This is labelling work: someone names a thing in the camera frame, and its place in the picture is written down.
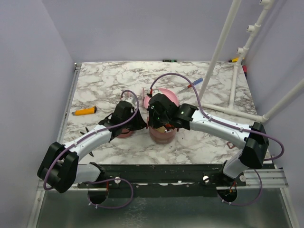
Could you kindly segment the white steamed bun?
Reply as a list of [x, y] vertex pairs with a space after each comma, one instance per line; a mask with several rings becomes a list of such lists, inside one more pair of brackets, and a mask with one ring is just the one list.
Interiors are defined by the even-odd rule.
[[160, 133], [165, 133], [166, 132], [166, 128], [165, 127], [160, 127], [157, 129], [158, 132]]

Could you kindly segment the pink food plate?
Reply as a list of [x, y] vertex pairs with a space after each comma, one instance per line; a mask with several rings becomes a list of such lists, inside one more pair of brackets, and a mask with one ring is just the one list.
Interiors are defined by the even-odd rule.
[[[152, 95], [156, 95], [158, 93], [166, 95], [177, 106], [179, 105], [179, 100], [178, 100], [177, 96], [171, 90], [165, 89], [165, 88], [159, 88], [159, 89], [155, 89], [152, 91]], [[148, 95], [146, 95], [144, 97], [143, 105], [145, 108], [148, 108], [150, 99], [151, 98]]]

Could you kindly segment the pink steel lunch pot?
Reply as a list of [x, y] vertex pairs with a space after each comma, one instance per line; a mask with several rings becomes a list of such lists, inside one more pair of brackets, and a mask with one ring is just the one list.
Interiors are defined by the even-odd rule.
[[157, 131], [157, 129], [154, 129], [152, 127], [149, 127], [149, 133], [150, 135], [153, 135], [155, 137], [159, 137], [159, 138], [169, 138], [172, 136], [175, 136], [177, 133], [177, 129], [173, 129], [173, 130], [166, 130], [165, 133], [160, 133]]

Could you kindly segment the pink food tongs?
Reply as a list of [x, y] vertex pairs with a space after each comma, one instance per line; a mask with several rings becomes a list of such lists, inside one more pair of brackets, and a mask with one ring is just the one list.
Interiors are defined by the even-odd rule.
[[144, 107], [144, 99], [146, 97], [146, 94], [145, 94], [145, 88], [142, 87], [142, 107]]

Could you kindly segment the dark red steel lunch pot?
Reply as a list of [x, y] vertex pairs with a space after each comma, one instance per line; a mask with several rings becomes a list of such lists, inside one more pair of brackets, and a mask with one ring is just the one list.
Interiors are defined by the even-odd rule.
[[175, 136], [169, 137], [169, 138], [159, 138], [155, 137], [153, 135], [150, 135], [151, 139], [156, 143], [156, 144], [169, 144], [173, 141]]

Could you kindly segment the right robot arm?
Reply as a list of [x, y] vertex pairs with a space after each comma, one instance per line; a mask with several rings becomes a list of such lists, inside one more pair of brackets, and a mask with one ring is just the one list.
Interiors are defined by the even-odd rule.
[[269, 141], [262, 124], [238, 124], [224, 119], [214, 120], [190, 104], [177, 106], [164, 94], [156, 94], [148, 101], [148, 125], [154, 129], [186, 129], [211, 134], [239, 148], [239, 152], [226, 161], [218, 174], [219, 182], [228, 186], [247, 169], [263, 166]]

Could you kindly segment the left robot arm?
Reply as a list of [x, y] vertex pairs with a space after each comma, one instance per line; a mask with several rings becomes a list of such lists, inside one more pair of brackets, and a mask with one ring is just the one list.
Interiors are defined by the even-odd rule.
[[52, 143], [37, 172], [37, 176], [43, 180], [44, 190], [66, 192], [72, 184], [80, 182], [78, 163], [87, 154], [121, 135], [123, 130], [137, 131], [145, 127], [146, 122], [139, 108], [127, 101], [120, 101], [113, 113], [81, 137], [66, 144]]

